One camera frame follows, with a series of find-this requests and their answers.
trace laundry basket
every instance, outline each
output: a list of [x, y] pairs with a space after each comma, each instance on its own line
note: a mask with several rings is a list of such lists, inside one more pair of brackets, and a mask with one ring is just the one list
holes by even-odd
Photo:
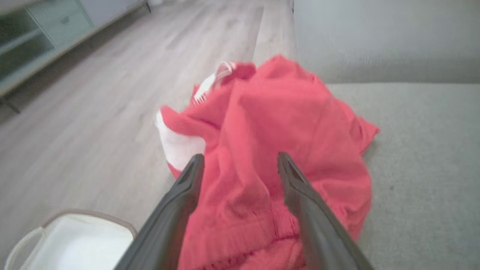
[[38, 239], [20, 270], [109, 270], [115, 268], [137, 232], [112, 216], [83, 210], [62, 212], [28, 233], [9, 254], [5, 270]]

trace cabinet leg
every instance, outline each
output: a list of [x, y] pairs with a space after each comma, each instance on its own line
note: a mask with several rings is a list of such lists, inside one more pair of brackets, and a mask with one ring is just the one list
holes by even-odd
[[152, 10], [150, 9], [150, 5], [148, 4], [148, 2], [145, 2], [145, 5], [146, 5], [147, 8], [148, 8], [148, 12], [152, 13]]
[[20, 113], [20, 110], [17, 109], [13, 104], [10, 103], [10, 101], [8, 101], [5, 97], [1, 97], [0, 98], [0, 102], [7, 105], [10, 109], [12, 109], [14, 112], [16, 112], [17, 114]]

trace fabric upholstery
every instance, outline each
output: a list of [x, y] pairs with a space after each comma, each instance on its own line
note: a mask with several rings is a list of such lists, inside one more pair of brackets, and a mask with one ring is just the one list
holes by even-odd
[[297, 0], [294, 21], [325, 83], [480, 83], [480, 1]]
[[381, 130], [363, 155], [376, 269], [480, 269], [480, 85], [327, 85]]

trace wooden floor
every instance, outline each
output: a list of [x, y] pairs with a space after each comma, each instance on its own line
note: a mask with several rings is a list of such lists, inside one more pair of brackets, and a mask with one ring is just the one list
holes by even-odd
[[0, 108], [0, 258], [68, 208], [140, 229], [173, 183], [154, 115], [181, 110], [222, 60], [295, 59], [289, 0], [189, 0], [114, 24]]

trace red garment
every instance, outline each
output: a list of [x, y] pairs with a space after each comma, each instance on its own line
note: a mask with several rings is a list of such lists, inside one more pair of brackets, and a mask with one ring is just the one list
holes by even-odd
[[165, 125], [159, 126], [161, 137], [165, 130], [185, 135], [162, 138], [175, 177], [181, 168], [172, 166], [178, 163], [172, 150], [204, 147], [201, 195], [179, 269], [305, 265], [297, 219], [283, 203], [279, 152], [292, 157], [357, 239], [371, 203], [370, 176], [360, 155], [379, 130], [295, 62], [277, 56], [258, 69], [252, 63], [230, 65], [201, 104], [193, 101], [181, 113], [163, 107], [158, 114], [157, 125]]

